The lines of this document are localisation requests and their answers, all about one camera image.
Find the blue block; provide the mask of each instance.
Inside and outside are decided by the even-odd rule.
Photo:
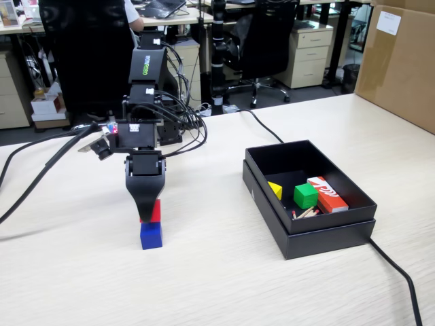
[[[141,242],[143,250],[163,247],[160,222],[141,223]]]

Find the black box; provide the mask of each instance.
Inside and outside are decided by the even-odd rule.
[[[348,211],[293,219],[300,209],[294,187],[323,177]],[[375,226],[377,205],[310,141],[246,149],[243,180],[286,259],[363,245]],[[283,187],[281,201],[268,181]]]

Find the robotic arm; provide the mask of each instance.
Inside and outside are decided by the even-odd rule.
[[[143,222],[152,218],[154,205],[164,187],[166,162],[160,143],[181,142],[179,122],[167,119],[177,117],[168,111],[165,101],[178,98],[177,82],[167,68],[167,49],[161,45],[161,32],[144,32],[140,48],[133,50],[129,82],[130,95],[125,96],[123,119],[110,123],[104,135],[81,151],[91,149],[104,160],[112,153],[127,153],[125,160],[126,187],[136,202]]]

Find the red block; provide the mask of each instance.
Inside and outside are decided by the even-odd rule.
[[[156,200],[156,203],[154,204],[154,208],[152,211],[152,217],[150,223],[160,222],[160,199]]]

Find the yellow block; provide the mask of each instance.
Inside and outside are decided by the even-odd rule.
[[[276,183],[273,182],[268,182],[268,184],[272,188],[275,195],[277,195],[278,199],[281,200],[283,196],[283,188],[280,185],[277,185]]]

